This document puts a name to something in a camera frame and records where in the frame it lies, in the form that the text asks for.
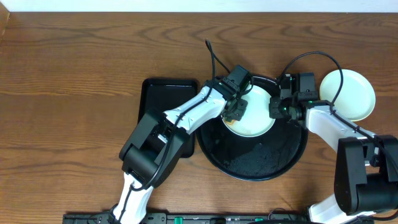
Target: black plate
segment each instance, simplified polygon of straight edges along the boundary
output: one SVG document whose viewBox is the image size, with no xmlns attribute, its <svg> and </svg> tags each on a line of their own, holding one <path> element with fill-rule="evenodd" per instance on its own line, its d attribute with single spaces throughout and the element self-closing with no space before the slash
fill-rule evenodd
<svg viewBox="0 0 398 224">
<path fill-rule="evenodd" d="M 271 96 L 279 95 L 278 86 L 270 78 L 254 77 L 254 84 Z M 263 135 L 245 138 L 231 132 L 217 117 L 203 124 L 197 137 L 205 156 L 224 173 L 243 180 L 269 180 L 300 159 L 308 130 L 288 119 L 277 119 Z"/>
<path fill-rule="evenodd" d="M 166 78 L 148 78 L 142 83 L 141 101 L 139 103 L 138 122 L 149 109 L 161 112 L 181 106 L 198 93 L 195 80 L 176 80 Z M 195 134 L 184 144 L 181 157 L 192 156 L 195 146 Z"/>
</svg>

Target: round black tray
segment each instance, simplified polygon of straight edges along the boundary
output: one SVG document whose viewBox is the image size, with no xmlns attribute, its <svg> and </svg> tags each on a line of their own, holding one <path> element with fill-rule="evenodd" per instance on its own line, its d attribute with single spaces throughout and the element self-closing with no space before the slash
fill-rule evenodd
<svg viewBox="0 0 398 224">
<path fill-rule="evenodd" d="M 279 95 L 273 79 L 256 76 L 254 84 L 271 96 Z M 308 130 L 288 119 L 276 119 L 261 136 L 245 138 L 232 133 L 220 117 L 197 130 L 199 145 L 208 160 L 224 173 L 242 180 L 269 180 L 288 171 L 307 145 Z"/>
</svg>

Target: white wall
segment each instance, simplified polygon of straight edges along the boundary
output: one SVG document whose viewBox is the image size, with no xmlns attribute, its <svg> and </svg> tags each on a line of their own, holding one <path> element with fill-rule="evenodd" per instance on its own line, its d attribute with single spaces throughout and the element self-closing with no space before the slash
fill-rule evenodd
<svg viewBox="0 0 398 224">
<path fill-rule="evenodd" d="M 398 0 L 0 0 L 17 12 L 398 12 Z"/>
</svg>

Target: wooden table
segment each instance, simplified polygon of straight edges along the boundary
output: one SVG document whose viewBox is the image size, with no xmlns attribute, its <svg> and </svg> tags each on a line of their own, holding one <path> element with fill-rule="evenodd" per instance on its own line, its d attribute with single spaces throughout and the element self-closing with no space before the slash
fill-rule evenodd
<svg viewBox="0 0 398 224">
<path fill-rule="evenodd" d="M 398 136 L 397 21 L 397 14 L 11 13 L 0 43 L 0 222 L 61 223 L 64 213 L 119 202 L 118 153 L 137 123 L 141 83 L 209 79 L 206 38 L 227 66 L 269 77 L 301 53 L 328 52 L 376 91 L 373 113 L 358 124 Z M 319 86 L 335 69 L 310 56 L 290 71 L 315 72 Z M 148 206 L 171 213 L 301 210 L 333 193 L 335 157 L 311 134 L 283 176 L 244 182 L 220 172 L 196 144 Z"/>
</svg>

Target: white disc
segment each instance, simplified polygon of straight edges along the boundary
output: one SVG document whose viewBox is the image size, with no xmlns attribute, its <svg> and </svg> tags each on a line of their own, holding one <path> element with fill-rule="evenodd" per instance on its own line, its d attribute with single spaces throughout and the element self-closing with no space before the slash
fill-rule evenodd
<svg viewBox="0 0 398 224">
<path fill-rule="evenodd" d="M 332 101 L 340 85 L 339 70 L 329 73 L 321 83 L 320 98 Z M 369 81 L 358 72 L 343 69 L 343 87 L 335 102 L 346 118 L 359 121 L 369 116 L 376 104 L 376 95 Z"/>
<path fill-rule="evenodd" d="M 243 137 L 256 137 L 266 133 L 274 124 L 275 119 L 269 117 L 270 94 L 256 85 L 242 99 L 248 102 L 246 111 L 240 121 L 227 122 L 223 119 L 225 126 L 233 133 Z"/>
</svg>

